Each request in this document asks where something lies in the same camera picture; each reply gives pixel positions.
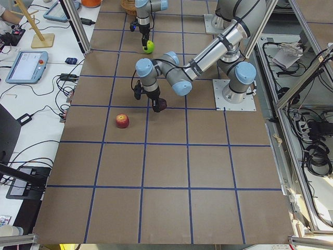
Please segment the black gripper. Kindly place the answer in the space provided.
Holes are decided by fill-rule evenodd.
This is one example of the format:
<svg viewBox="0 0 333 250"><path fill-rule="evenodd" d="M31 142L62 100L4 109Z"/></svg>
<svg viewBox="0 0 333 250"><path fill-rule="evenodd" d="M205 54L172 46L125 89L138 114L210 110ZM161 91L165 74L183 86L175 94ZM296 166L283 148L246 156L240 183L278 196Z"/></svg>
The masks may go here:
<svg viewBox="0 0 333 250"><path fill-rule="evenodd" d="M139 24L139 31L142 34L142 47L144 51L148 50L148 39L150 35L150 24Z"/></svg>
<svg viewBox="0 0 333 250"><path fill-rule="evenodd" d="M152 101L152 109L154 112L159 113L162 109L159 104L160 90L147 92L147 97Z"/></svg>

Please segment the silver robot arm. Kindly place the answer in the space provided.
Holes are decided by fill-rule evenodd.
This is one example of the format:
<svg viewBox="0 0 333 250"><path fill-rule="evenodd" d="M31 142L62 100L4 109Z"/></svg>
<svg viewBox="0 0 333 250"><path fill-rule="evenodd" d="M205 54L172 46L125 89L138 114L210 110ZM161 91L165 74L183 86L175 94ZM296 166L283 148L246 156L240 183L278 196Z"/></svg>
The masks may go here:
<svg viewBox="0 0 333 250"><path fill-rule="evenodd" d="M136 7L136 23L134 26L139 28L142 34L142 46L144 52L148 52L148 41L150 34L150 14L166 10L169 6L168 0L135 0Z"/></svg>
<svg viewBox="0 0 333 250"><path fill-rule="evenodd" d="M195 78L226 54L237 54L239 43L254 35L266 12L265 1L219 1L217 7L221 18L226 19L229 25L186 65L179 65L173 51L156 59L142 58L136 63L143 93L151 99L155 112L166 108L166 101L160 98L158 76L164 76L177 95L187 95L192 90L191 83Z"/></svg>

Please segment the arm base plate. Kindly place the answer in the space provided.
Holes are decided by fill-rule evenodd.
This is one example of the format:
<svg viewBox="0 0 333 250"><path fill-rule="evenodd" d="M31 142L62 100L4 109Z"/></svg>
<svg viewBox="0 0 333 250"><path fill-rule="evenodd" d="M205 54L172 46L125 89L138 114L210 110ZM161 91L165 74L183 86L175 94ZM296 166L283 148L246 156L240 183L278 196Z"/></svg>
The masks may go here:
<svg viewBox="0 0 333 250"><path fill-rule="evenodd" d="M256 89L248 89L245 93L235 93L229 88L230 80L213 79L213 90L216 110L220 111L256 111L254 96Z"/></svg>

